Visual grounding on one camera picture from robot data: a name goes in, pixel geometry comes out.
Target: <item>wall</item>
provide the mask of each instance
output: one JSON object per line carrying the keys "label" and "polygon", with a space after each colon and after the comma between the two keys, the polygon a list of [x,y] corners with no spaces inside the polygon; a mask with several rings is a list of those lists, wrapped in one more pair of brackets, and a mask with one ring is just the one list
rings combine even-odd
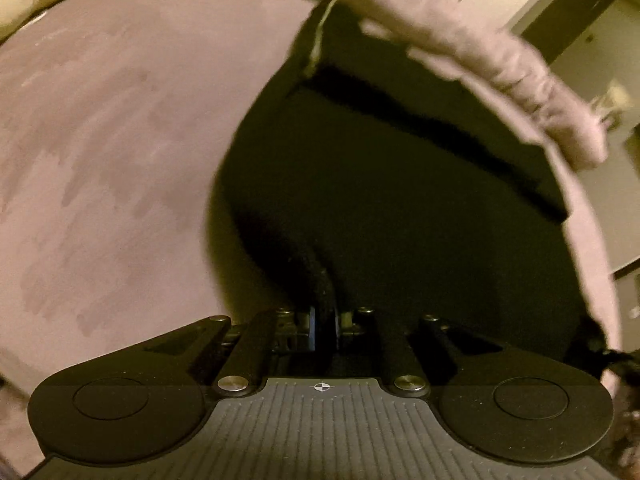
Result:
{"label": "wall", "polygon": [[640,178],[627,149],[640,122],[640,7],[616,0],[552,65],[581,97],[590,100],[618,79],[638,101],[609,135],[610,155],[580,174],[604,231],[612,269],[640,256]]}

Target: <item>ribbed gray surface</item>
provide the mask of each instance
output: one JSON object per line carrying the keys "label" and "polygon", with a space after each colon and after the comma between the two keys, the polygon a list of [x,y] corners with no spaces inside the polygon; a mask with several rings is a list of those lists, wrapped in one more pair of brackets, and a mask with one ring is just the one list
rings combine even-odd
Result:
{"label": "ribbed gray surface", "polygon": [[151,462],[89,468],[52,459],[33,480],[376,479],[612,480],[590,458],[523,468],[453,440],[428,405],[375,380],[269,379],[259,394],[220,402],[199,434]]}

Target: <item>metal screw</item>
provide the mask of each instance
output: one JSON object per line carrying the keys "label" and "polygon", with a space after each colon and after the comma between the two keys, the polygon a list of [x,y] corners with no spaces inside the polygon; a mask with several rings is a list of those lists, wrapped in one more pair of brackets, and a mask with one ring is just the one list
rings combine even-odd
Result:
{"label": "metal screw", "polygon": [[396,388],[406,392],[418,392],[423,389],[427,383],[423,378],[415,375],[403,375],[394,381]]}
{"label": "metal screw", "polygon": [[226,392],[241,392],[247,386],[249,381],[239,375],[228,375],[218,381],[218,387]]}

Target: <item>dark garment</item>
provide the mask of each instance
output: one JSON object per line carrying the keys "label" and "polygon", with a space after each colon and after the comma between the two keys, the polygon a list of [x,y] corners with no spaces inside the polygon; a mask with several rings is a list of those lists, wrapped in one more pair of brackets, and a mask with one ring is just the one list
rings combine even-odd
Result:
{"label": "dark garment", "polygon": [[543,150],[520,143],[459,82],[363,35],[339,4],[305,78],[325,9],[306,22],[221,169],[249,254],[324,316],[368,306],[411,328],[437,314],[577,359],[570,346],[593,321]]}

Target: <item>circular cap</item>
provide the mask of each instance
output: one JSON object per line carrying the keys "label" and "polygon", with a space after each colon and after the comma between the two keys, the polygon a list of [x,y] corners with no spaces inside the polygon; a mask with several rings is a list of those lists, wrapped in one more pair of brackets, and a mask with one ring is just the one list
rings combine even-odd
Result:
{"label": "circular cap", "polygon": [[406,392],[417,392],[427,385],[423,378],[415,375],[400,376],[394,381],[394,384],[396,388]]}
{"label": "circular cap", "polygon": [[218,381],[218,387],[226,392],[241,392],[249,385],[249,381],[239,375],[228,375]]}
{"label": "circular cap", "polygon": [[83,415],[98,420],[118,420],[145,407],[146,386],[122,377],[98,379],[86,384],[74,396],[74,406]]}
{"label": "circular cap", "polygon": [[525,420],[543,420],[561,415],[569,397],[557,384],[534,377],[517,377],[494,391],[495,403],[510,415]]}

